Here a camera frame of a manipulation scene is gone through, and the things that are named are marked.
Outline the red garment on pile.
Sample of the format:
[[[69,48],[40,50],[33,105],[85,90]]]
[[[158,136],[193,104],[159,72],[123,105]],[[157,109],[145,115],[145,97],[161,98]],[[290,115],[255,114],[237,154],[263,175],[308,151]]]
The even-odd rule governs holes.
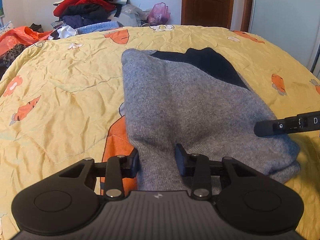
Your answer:
[[[69,6],[81,4],[97,4],[102,6],[108,12],[116,8],[114,4],[104,0],[64,0],[54,9],[53,15],[60,17]]]

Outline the light blue folded towel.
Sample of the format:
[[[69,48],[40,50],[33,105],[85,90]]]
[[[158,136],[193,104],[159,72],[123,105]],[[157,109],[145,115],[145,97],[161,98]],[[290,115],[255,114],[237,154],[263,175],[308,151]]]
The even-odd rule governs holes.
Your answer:
[[[78,35],[89,34],[97,31],[108,31],[123,27],[123,25],[117,21],[108,21],[86,25],[80,28],[76,28]]]

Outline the navy garment in pile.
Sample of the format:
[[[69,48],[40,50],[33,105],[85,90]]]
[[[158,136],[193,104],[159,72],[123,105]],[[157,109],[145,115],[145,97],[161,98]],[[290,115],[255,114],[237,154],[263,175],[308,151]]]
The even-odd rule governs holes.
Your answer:
[[[81,15],[73,15],[73,16],[63,16],[63,22],[70,27],[77,29],[87,25],[92,25],[96,23],[103,23],[103,22],[110,22],[109,19],[106,20],[99,20],[99,19],[91,19],[91,18],[84,18]]]

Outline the yellow carrot print quilt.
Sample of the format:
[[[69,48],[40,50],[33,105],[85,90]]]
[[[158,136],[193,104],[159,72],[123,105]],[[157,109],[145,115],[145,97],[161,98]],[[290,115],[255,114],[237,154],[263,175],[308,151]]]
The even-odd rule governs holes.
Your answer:
[[[105,145],[124,100],[121,55],[130,48],[183,53],[212,48],[225,57],[277,118],[319,110],[319,80],[271,42],[219,27],[124,27],[41,41],[1,79],[1,239],[18,227],[11,214],[22,189]]]

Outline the leopard print garment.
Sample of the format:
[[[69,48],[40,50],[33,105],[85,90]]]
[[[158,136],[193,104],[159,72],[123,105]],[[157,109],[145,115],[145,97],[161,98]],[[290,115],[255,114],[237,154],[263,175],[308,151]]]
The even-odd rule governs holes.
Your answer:
[[[14,48],[9,49],[1,56],[1,67],[9,68],[13,61],[18,57],[27,46],[23,44],[17,44]]]

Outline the brown wooden door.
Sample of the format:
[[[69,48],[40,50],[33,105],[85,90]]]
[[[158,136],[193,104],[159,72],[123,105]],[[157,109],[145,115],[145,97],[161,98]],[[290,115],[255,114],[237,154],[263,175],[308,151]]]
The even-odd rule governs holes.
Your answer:
[[[253,0],[182,0],[181,24],[247,32]]]

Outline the orange plastic bag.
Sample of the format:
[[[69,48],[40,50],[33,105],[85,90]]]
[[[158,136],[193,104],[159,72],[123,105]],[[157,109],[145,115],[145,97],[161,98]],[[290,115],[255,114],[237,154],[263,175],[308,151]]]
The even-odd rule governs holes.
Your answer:
[[[2,56],[7,51],[11,50],[17,44],[30,46],[36,42],[47,40],[53,31],[38,33],[27,26],[21,26],[15,29],[10,29],[0,38],[0,55]]]

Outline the grey and navy knit sweater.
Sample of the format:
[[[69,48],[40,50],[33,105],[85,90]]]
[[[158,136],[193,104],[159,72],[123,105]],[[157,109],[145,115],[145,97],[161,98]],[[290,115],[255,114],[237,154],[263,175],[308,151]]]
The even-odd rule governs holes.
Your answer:
[[[140,160],[139,190],[190,189],[191,179],[177,168],[177,144],[210,160],[233,157],[281,183],[300,172],[299,146],[288,135],[255,135],[255,124],[275,119],[274,113],[211,48],[128,49],[121,62],[126,132]]]

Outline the grey plastic bag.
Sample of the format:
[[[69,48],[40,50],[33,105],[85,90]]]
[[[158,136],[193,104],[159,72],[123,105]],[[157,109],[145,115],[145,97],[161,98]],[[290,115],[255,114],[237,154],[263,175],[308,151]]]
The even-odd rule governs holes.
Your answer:
[[[124,27],[141,27],[147,22],[149,13],[150,11],[143,11],[131,4],[117,4],[116,9],[110,12],[108,19]]]

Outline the purple plastic bag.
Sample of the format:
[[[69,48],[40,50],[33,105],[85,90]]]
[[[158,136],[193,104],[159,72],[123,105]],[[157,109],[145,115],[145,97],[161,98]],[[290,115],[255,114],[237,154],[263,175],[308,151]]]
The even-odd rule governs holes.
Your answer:
[[[157,3],[148,15],[148,23],[150,25],[166,24],[170,20],[170,15],[169,7],[165,3]]]

